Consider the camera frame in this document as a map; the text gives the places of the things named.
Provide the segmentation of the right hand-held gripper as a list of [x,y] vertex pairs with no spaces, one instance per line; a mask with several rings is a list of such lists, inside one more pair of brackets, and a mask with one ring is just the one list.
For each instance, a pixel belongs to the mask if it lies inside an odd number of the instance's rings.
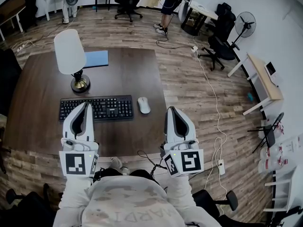
[[204,152],[195,139],[194,123],[185,113],[176,107],[169,107],[164,133],[167,143],[160,150],[160,155],[170,177],[189,176],[204,171]]

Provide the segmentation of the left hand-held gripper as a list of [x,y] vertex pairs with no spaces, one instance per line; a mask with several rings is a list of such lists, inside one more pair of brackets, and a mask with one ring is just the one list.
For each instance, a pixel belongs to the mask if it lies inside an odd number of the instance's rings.
[[93,177],[98,162],[90,103],[75,107],[63,122],[62,150],[59,152],[64,176]]

